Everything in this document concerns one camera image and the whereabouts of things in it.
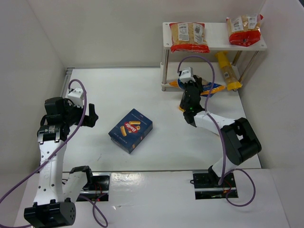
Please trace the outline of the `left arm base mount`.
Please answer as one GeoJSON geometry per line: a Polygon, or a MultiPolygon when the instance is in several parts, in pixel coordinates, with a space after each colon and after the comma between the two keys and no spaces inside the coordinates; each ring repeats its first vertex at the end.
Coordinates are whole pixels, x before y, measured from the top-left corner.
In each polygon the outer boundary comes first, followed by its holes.
{"type": "Polygon", "coordinates": [[[85,201],[80,196],[87,197],[91,201],[108,201],[109,198],[109,174],[87,174],[86,172],[64,173],[62,178],[64,200],[69,199],[75,203],[85,201]]]}

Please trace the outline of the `blue orecchiette pasta bag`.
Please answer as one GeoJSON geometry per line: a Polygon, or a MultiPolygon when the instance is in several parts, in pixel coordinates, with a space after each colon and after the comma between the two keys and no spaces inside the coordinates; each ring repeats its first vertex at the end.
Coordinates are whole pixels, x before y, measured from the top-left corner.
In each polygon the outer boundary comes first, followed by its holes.
{"type": "MultiPolygon", "coordinates": [[[[209,90],[211,89],[211,84],[212,83],[203,79],[203,78],[201,78],[201,77],[198,77],[198,78],[199,78],[199,81],[202,83],[202,92],[200,93],[200,96],[207,97],[208,93],[209,93],[209,90]]],[[[184,88],[185,88],[185,84],[183,84],[180,81],[180,79],[176,79],[172,82],[169,82],[169,85],[173,86],[173,87],[176,87],[176,88],[179,88],[181,90],[184,90],[184,88]]],[[[226,89],[225,86],[214,83],[210,96],[213,96],[215,93],[223,91],[225,89],[226,89]]]]}

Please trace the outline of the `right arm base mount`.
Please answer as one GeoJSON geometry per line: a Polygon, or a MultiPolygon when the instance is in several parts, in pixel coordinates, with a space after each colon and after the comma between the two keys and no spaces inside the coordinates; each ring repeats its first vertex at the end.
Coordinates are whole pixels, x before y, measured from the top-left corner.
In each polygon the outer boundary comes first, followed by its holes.
{"type": "Polygon", "coordinates": [[[190,184],[194,186],[195,199],[210,200],[224,199],[228,193],[228,198],[238,198],[234,174],[229,174],[224,178],[221,185],[213,183],[206,172],[194,172],[190,184]]]}

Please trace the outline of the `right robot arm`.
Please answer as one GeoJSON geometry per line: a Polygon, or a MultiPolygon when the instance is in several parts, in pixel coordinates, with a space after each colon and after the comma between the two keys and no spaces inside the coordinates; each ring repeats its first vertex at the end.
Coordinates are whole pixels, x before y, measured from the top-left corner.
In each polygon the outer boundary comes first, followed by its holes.
{"type": "Polygon", "coordinates": [[[246,118],[234,120],[207,112],[200,104],[202,87],[197,83],[187,82],[182,89],[180,109],[185,121],[217,134],[224,146],[223,156],[208,169],[209,182],[218,186],[228,172],[258,154],[262,149],[261,143],[246,118]]]}

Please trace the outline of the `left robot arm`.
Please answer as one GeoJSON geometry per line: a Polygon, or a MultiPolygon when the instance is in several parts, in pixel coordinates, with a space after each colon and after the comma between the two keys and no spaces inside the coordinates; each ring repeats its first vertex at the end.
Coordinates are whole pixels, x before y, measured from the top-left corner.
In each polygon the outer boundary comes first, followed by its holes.
{"type": "Polygon", "coordinates": [[[24,219],[34,228],[71,226],[76,220],[75,202],[82,188],[91,182],[89,166],[74,167],[66,183],[63,161],[67,143],[75,135],[70,127],[94,127],[98,120],[87,98],[54,97],[45,101],[46,115],[37,132],[40,148],[39,182],[32,207],[24,210],[24,219]]]}

